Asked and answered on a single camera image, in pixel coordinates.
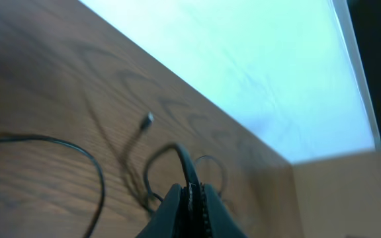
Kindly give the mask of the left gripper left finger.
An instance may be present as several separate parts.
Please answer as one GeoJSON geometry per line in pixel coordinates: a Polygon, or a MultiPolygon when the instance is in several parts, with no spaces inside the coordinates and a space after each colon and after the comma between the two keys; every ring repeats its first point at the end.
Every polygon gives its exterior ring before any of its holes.
{"type": "Polygon", "coordinates": [[[166,197],[152,215],[148,224],[136,238],[176,238],[179,237],[182,210],[182,187],[173,184],[166,197]]]}

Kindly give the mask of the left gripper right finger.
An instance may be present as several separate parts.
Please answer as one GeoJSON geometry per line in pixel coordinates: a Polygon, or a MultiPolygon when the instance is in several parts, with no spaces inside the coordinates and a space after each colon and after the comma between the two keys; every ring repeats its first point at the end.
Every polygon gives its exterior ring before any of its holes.
{"type": "Polygon", "coordinates": [[[211,184],[202,186],[204,232],[210,238],[247,238],[228,213],[211,184]]]}

